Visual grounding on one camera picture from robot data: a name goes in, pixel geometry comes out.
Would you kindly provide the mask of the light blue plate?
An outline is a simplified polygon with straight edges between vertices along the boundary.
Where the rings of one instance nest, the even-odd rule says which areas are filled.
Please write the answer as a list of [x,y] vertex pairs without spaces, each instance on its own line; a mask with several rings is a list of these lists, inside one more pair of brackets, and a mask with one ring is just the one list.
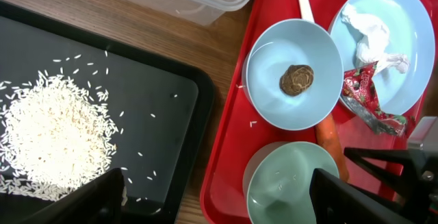
[[435,62],[435,35],[420,0],[347,0],[357,12],[379,17],[390,31],[387,53],[405,54],[411,62],[405,74],[394,67],[372,78],[382,111],[404,114],[425,91]]

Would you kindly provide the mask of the white tissue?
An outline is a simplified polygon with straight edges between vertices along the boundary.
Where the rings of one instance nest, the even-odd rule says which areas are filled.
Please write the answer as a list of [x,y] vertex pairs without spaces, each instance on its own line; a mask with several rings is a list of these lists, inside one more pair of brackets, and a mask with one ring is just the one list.
[[356,46],[357,68],[375,63],[374,75],[391,67],[399,73],[407,73],[411,62],[406,54],[385,52],[390,42],[390,30],[379,17],[359,13],[356,7],[347,3],[341,12],[341,19],[363,35]]

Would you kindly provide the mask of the green bowl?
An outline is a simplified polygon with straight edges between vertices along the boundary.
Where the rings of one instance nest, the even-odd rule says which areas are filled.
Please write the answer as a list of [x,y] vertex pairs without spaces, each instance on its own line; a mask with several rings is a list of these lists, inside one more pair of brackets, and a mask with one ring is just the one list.
[[334,159],[312,142],[273,142],[249,160],[242,190],[254,224],[316,224],[309,188],[313,171],[339,177]]

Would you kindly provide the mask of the orange carrot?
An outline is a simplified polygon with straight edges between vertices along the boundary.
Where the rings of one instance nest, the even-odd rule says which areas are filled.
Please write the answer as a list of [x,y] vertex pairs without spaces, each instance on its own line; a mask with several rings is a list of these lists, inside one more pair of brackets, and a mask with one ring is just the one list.
[[349,172],[346,166],[346,157],[339,141],[339,134],[332,114],[329,114],[315,126],[315,136],[317,144],[324,148],[334,159],[339,171],[339,178],[344,182],[348,182]]

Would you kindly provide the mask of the red snack wrapper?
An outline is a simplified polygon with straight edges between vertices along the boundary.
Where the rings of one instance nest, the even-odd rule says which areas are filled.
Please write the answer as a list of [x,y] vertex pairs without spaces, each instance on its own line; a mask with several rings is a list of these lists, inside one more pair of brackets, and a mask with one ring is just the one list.
[[404,136],[408,120],[403,115],[388,114],[381,109],[372,78],[377,63],[367,64],[344,73],[342,102],[375,134]]

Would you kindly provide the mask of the brown mushroom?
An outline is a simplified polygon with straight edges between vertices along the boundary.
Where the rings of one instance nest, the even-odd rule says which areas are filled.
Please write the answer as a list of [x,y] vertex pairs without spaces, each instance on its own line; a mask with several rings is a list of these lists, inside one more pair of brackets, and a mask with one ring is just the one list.
[[306,91],[313,83],[313,69],[308,65],[291,65],[281,76],[279,86],[287,95],[295,97]]

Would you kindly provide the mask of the white rice pile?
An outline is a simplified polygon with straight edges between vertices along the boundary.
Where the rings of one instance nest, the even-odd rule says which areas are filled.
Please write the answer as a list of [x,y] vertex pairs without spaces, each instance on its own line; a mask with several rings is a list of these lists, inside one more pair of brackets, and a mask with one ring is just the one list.
[[1,193],[58,201],[109,171],[122,134],[94,62],[54,59],[32,79],[1,78]]

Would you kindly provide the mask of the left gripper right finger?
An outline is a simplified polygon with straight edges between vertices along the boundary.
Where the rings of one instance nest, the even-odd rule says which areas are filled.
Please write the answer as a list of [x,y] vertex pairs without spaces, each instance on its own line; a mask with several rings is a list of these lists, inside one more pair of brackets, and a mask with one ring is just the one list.
[[317,224],[411,224],[324,169],[313,171],[309,194]]

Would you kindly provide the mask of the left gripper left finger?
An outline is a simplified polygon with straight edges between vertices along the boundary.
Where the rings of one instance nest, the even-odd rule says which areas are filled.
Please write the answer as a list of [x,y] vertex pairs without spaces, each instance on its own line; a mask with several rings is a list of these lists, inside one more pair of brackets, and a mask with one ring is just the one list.
[[120,223],[124,188],[122,171],[112,169],[20,224]]

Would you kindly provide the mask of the light blue bowl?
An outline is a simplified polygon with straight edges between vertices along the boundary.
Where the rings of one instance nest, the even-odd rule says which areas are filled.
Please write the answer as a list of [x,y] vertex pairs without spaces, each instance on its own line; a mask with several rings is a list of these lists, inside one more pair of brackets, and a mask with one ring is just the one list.
[[[311,68],[313,82],[295,97],[281,90],[291,66]],[[319,25],[291,18],[271,25],[256,40],[242,69],[246,96],[269,124],[289,131],[310,128],[335,107],[344,67],[329,33]]]

